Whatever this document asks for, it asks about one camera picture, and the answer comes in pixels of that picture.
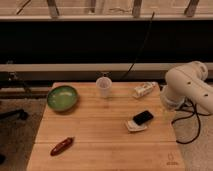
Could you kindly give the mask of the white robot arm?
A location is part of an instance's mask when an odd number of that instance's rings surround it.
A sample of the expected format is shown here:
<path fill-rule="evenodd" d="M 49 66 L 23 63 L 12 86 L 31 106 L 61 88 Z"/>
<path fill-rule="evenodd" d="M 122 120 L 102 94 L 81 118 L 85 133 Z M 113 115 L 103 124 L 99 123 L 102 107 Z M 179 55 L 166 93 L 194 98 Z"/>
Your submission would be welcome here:
<path fill-rule="evenodd" d="M 193 61 L 168 70 L 165 74 L 166 85 L 160 92 L 163 106 L 168 110 L 179 108 L 186 98 L 213 114 L 213 87 L 205 80 L 207 66 Z"/>

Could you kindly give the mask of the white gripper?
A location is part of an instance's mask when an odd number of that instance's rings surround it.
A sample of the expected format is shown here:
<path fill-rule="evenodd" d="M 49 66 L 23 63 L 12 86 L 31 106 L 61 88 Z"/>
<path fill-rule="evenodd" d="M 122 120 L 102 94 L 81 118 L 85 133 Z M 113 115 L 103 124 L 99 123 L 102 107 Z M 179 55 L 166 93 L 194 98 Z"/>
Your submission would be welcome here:
<path fill-rule="evenodd" d="M 164 86 L 160 92 L 160 100 L 165 107 L 163 109 L 163 117 L 166 122 L 171 122 L 176 114 L 174 110 L 183 104 L 184 97 L 178 97 L 168 86 Z"/>

